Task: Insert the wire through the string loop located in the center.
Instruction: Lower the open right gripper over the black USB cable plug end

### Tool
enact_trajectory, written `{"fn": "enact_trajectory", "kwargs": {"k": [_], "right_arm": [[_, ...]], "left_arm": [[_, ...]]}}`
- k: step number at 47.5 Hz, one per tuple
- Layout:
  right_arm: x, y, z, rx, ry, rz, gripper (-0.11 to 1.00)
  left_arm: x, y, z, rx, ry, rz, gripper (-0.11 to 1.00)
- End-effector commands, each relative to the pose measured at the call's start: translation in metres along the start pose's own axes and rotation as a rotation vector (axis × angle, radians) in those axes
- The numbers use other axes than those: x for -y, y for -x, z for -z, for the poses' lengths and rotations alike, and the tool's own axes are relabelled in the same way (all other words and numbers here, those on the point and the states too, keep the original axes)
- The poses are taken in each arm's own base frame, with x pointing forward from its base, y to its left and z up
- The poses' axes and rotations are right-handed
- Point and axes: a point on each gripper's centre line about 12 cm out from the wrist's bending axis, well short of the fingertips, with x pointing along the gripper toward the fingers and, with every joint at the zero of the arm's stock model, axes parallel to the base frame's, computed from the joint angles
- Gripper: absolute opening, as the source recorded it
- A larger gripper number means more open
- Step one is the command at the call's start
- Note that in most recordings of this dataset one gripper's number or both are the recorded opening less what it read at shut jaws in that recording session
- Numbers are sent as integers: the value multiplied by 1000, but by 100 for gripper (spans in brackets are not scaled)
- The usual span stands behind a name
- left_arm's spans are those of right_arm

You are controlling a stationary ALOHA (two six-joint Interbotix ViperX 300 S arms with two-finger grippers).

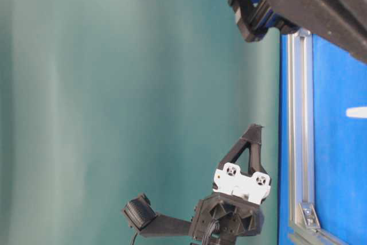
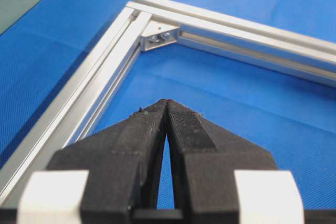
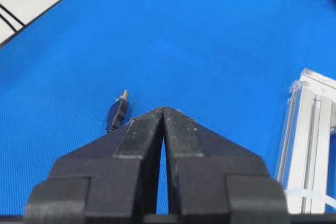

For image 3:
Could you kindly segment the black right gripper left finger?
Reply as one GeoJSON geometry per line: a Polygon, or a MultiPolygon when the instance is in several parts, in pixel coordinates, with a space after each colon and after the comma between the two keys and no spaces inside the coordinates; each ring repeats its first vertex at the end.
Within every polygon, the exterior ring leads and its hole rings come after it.
{"type": "Polygon", "coordinates": [[[26,223],[135,223],[156,211],[163,108],[58,158],[32,191],[26,223]]]}

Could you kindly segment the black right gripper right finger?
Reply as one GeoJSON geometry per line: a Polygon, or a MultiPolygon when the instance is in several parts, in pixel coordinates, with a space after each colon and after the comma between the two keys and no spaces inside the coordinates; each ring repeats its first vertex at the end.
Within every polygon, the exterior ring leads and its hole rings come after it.
{"type": "Polygon", "coordinates": [[[282,186],[263,159],[163,109],[169,211],[184,223],[290,223],[282,186]]]}

